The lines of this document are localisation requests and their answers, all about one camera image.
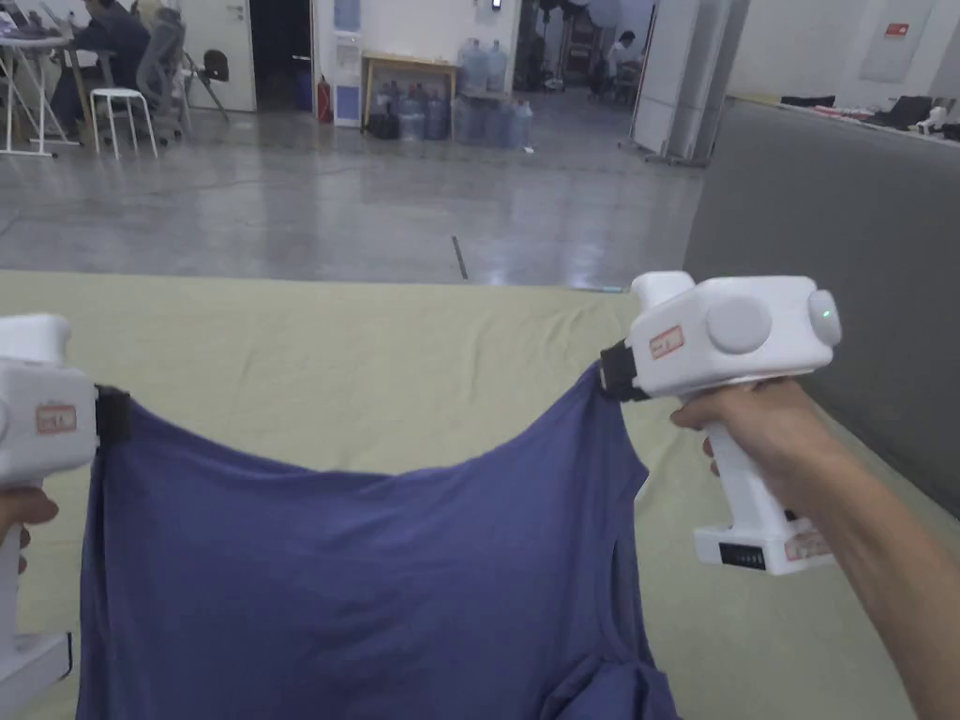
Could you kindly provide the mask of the person's right hand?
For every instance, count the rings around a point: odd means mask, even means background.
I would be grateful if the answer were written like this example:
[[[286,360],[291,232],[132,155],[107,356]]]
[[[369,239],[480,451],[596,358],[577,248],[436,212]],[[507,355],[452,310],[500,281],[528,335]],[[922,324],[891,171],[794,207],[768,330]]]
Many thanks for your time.
[[[670,418],[676,427],[695,431],[722,427],[786,509],[811,519],[822,515],[845,448],[796,382],[715,389],[686,401]]]

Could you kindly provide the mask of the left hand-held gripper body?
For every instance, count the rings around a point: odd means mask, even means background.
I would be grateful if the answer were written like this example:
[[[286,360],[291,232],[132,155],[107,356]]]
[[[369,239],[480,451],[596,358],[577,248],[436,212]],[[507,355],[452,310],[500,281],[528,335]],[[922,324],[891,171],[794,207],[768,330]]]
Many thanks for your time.
[[[70,367],[70,337],[61,316],[1,320],[2,490],[41,488],[48,476],[86,466],[130,435],[128,393]],[[1,691],[41,694],[71,673],[73,636],[19,631],[22,530],[14,522],[2,533]]]

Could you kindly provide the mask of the person's left hand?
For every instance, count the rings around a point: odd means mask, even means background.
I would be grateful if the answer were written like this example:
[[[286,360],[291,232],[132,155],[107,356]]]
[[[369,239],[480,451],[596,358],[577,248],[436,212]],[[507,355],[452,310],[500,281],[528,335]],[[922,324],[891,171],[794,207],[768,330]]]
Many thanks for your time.
[[[1,491],[2,547],[18,551],[18,574],[22,575],[28,562],[23,551],[31,544],[28,526],[51,522],[59,514],[58,505],[39,487],[15,487]]]

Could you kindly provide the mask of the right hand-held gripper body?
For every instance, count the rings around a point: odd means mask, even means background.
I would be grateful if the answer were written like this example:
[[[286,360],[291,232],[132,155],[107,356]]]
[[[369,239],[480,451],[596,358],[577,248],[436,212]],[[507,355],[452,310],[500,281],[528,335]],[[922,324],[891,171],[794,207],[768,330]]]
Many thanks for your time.
[[[621,342],[602,351],[604,394],[621,402],[692,399],[825,368],[842,337],[833,295],[809,277],[718,277],[651,272],[631,285],[639,313]],[[706,429],[733,522],[695,531],[707,564],[774,576],[830,565],[813,523],[770,493],[758,466],[720,425]]]

